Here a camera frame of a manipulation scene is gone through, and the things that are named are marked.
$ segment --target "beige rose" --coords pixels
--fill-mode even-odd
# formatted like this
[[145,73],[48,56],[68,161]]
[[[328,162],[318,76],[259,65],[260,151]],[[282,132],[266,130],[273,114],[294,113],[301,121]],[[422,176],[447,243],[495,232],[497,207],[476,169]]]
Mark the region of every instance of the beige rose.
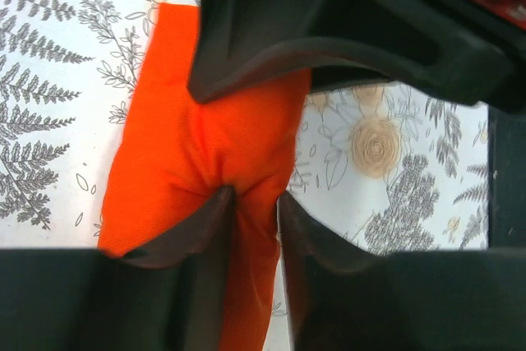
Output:
[[459,217],[451,217],[450,220],[447,223],[447,229],[451,232],[454,232],[459,228],[460,218]]
[[351,132],[353,162],[369,177],[381,178],[400,160],[400,131],[387,118],[363,118]]
[[361,85],[353,89],[353,96],[361,106],[378,107],[384,99],[383,85]]
[[307,96],[307,106],[313,107],[318,112],[323,112],[330,104],[329,94],[326,92],[317,92]]
[[483,144],[487,144],[487,131],[482,131],[480,134],[480,142]]

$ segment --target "fabric fold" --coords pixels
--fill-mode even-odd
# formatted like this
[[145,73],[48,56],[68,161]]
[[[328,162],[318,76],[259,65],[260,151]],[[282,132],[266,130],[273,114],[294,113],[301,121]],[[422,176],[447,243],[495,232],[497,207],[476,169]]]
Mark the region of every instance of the fabric fold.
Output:
[[275,204],[293,171],[310,70],[209,104],[187,90],[197,7],[161,4],[103,204],[99,248],[122,256],[172,228],[223,185],[237,193],[222,351],[260,351],[279,259]]

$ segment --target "floral paper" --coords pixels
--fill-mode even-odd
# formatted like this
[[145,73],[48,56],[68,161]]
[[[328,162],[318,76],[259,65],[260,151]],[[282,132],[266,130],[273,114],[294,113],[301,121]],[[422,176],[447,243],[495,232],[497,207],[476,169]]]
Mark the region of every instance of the floral paper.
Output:
[[[199,4],[0,0],[0,246],[95,246],[161,2]],[[487,109],[400,83],[311,95],[288,189],[377,254],[484,248]],[[290,349],[282,278],[265,350]]]

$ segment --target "orange fabric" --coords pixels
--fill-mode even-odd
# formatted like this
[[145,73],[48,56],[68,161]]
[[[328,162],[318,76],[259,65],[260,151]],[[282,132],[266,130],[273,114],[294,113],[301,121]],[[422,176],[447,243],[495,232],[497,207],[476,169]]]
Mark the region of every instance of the orange fabric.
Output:
[[104,197],[99,248],[121,256],[233,185],[233,235],[221,351],[261,351],[279,244],[276,200],[293,171],[308,70],[210,104],[187,92],[196,7],[162,4]]

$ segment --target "black plastic part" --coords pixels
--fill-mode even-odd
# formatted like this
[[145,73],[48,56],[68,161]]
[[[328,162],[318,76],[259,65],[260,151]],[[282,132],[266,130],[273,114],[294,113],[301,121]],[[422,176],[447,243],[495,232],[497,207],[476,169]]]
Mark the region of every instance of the black plastic part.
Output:
[[201,1],[189,81],[199,102],[312,67],[313,90],[394,79],[475,104],[514,73],[496,43],[422,0]]
[[516,53],[522,59],[526,59],[526,35],[508,21],[492,15],[469,0],[423,1],[456,20],[468,24],[470,29],[506,49],[506,52]]
[[0,250],[0,349],[217,351],[232,231],[223,188],[127,259]]
[[489,111],[491,247],[526,248],[526,119]]
[[373,256],[281,196],[295,351],[526,349],[526,251]]

